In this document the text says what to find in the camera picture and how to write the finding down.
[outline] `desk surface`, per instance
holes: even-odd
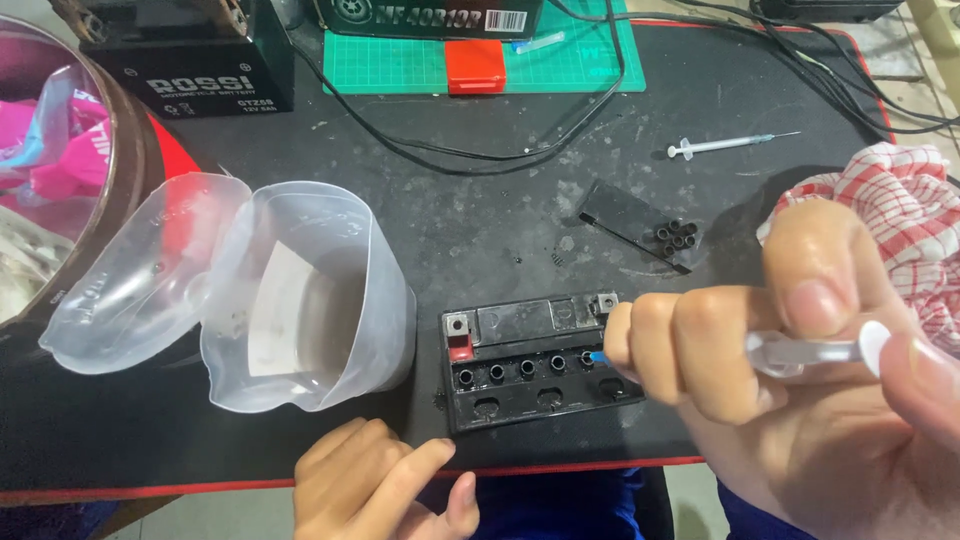
[[[390,154],[323,95],[302,63],[296,112],[178,123],[189,142],[253,187],[318,180],[370,204],[418,294],[412,376],[393,391],[319,413],[286,405],[240,415],[208,402],[196,332],[116,374],[83,377],[53,362],[10,370],[3,374],[10,391],[0,393],[8,420],[0,437],[0,488],[85,488],[131,497],[289,485],[300,454],[354,416],[382,417],[415,445],[447,436],[437,329],[442,310],[598,287],[632,297],[760,283],[754,231],[779,194],[810,174],[842,167],[876,135],[842,121],[750,37],[647,25],[635,26],[635,34],[650,75],[647,92],[617,94],[560,155],[509,174],[449,176]],[[723,59],[733,56],[752,68],[731,69]],[[393,133],[507,152],[557,132],[566,112],[587,96],[349,99]],[[863,106],[879,114],[876,103]],[[662,152],[681,136],[696,141],[790,131],[804,136],[690,162],[666,160]],[[693,273],[679,277],[580,222],[576,206],[595,179],[708,224],[708,254]],[[683,462],[696,454],[673,412],[646,402],[469,433],[458,438],[450,467]],[[219,482],[240,483],[210,485]]]

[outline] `hand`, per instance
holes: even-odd
[[[846,207],[785,209],[763,249],[767,287],[646,294],[619,305],[604,351],[673,405],[710,468],[747,502],[821,540],[960,535],[960,362],[932,348]],[[749,330],[894,336],[881,378],[862,364],[756,372]]]
[[[297,462],[294,540],[469,537],[480,523],[473,473],[453,484],[440,516],[415,501],[454,450],[448,439],[413,450],[382,420],[357,418],[331,431]]]

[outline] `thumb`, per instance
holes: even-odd
[[[477,476],[463,473],[450,488],[446,512],[437,520],[434,540],[469,538],[480,525],[480,507],[476,498]]]
[[[887,404],[923,435],[960,454],[960,360],[911,333],[880,352]]]

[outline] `syringe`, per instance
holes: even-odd
[[[690,158],[693,158],[693,155],[697,152],[705,152],[707,150],[720,150],[721,148],[733,148],[734,146],[746,146],[748,144],[759,144],[761,142],[766,142],[768,140],[773,140],[778,136],[787,136],[787,135],[797,135],[800,132],[793,132],[789,134],[780,134],[780,135],[752,135],[752,136],[742,136],[738,138],[728,138],[726,140],[717,140],[713,142],[699,142],[697,144],[690,144],[690,141],[686,140],[684,137],[680,141],[680,148],[676,146],[670,146],[666,149],[666,155],[674,158],[677,154],[683,154],[684,158],[687,161],[690,161]]]

